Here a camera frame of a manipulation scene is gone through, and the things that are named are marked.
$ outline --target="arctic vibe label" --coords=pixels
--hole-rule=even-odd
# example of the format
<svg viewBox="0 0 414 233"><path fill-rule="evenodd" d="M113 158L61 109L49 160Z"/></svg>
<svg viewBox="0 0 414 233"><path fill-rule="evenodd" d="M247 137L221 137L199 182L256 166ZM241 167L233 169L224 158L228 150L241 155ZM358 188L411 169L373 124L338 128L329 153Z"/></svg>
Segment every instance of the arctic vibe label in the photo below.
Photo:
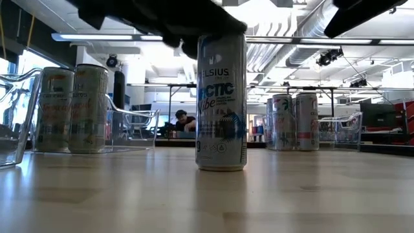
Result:
<svg viewBox="0 0 414 233"><path fill-rule="evenodd" d="M199 41L196 163L203 170L246 164L246 43L243 35Z"/></svg>

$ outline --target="aluminum can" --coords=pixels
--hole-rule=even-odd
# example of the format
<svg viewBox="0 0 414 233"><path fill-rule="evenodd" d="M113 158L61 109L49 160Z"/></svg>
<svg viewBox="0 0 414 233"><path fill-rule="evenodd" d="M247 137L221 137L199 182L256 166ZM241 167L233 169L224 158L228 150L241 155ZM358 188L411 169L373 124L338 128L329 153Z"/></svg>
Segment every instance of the aluminum can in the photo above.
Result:
<svg viewBox="0 0 414 233"><path fill-rule="evenodd" d="M34 143L36 151L67 150L73 83L74 73L68 69L59 67L43 69Z"/></svg>
<svg viewBox="0 0 414 233"><path fill-rule="evenodd" d="M76 67L71 104L72 153L99 153L105 148L108 70L97 65Z"/></svg>
<svg viewBox="0 0 414 233"><path fill-rule="evenodd" d="M273 147L273 116L272 116L272 105L273 105L273 99L269 98L266 102L266 144L267 148Z"/></svg>
<svg viewBox="0 0 414 233"><path fill-rule="evenodd" d="M195 162L201 170L242 170L247 160L244 35L201 37L197 68Z"/></svg>
<svg viewBox="0 0 414 233"><path fill-rule="evenodd" d="M275 94L272 97L274 149L293 150L295 146L295 118L292 111L292 96Z"/></svg>
<svg viewBox="0 0 414 233"><path fill-rule="evenodd" d="M297 149L318 150L318 98L315 93L300 93L296 96L296 122Z"/></svg>

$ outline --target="desk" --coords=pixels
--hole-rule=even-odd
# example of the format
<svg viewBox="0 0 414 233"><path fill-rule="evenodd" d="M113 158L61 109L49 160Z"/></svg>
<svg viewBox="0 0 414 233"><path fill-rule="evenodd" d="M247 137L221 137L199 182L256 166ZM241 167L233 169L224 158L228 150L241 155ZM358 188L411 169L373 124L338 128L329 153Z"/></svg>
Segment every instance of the desk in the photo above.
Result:
<svg viewBox="0 0 414 233"><path fill-rule="evenodd" d="M199 171L192 148L27 155L0 171L0 232L407 232L412 167L338 151L248 150L233 173Z"/></svg>

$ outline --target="silver ventilation duct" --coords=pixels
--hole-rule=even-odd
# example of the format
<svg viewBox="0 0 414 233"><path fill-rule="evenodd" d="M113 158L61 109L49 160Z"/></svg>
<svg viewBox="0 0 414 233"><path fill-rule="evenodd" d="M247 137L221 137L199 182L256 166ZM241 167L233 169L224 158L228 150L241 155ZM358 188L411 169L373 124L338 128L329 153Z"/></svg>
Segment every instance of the silver ventilation duct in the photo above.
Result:
<svg viewBox="0 0 414 233"><path fill-rule="evenodd" d="M313 14L306 19L302 26L294 33L295 37L325 37L323 31L329 24L338 9L333 5L332 0L323 1ZM264 70L265 76L275 66L299 67L303 62L317 53L319 49L299 49L295 45L284 45L276 54L275 58Z"/></svg>

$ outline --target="white ceiling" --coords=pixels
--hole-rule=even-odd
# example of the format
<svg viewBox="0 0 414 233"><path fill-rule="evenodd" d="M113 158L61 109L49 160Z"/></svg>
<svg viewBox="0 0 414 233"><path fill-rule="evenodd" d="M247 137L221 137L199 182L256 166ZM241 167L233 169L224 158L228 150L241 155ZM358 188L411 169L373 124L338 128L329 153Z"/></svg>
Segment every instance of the white ceiling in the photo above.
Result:
<svg viewBox="0 0 414 233"><path fill-rule="evenodd" d="M105 19L101 30L95 30L78 18L77 10L68 4L66 0L13 0L27 12L33 13L38 19L46 23L54 30L63 33L101 33L101 34L134 34L137 31L129 26ZM308 7L298 11L298 15L303 16L304 12L309 12L320 0L308 0ZM227 8L235 17L246 21L249 25L264 21L274 21L276 16L284 14L285 9L275 7L270 0L250 0L237 8ZM409 0L405 5L397 9L394 14L384 13L359 27L356 27L344 34L345 37L354 38L414 38L414 24L408 23L414 19L414 0ZM148 72L151 80L156 80L157 76L177 77L179 72L183 72L183 60L179 56L174 56L174 50L161 43L137 43L137 42L100 42L94 43L95 47L139 47L141 56L148 63ZM358 71L364 71L377 66L384 59L391 58L413 58L414 48L411 47L343 47L345 57L353 64ZM92 54L93 56L105 57L107 54ZM371 65L370 59L382 61ZM188 59L186 62L195 66L195 62ZM350 78L356 74L355 70L344 60L340 59L332 65L324 68L321 72L316 72L314 67L315 60L310 60L309 64L304 65L309 69L299 69L293 75L295 79L290 80L290 84L312 85L319 79L325 83L342 83L345 78ZM256 73L248 74L248 80L253 80ZM369 78L373 84L379 82L382 73L372 74Z"/></svg>

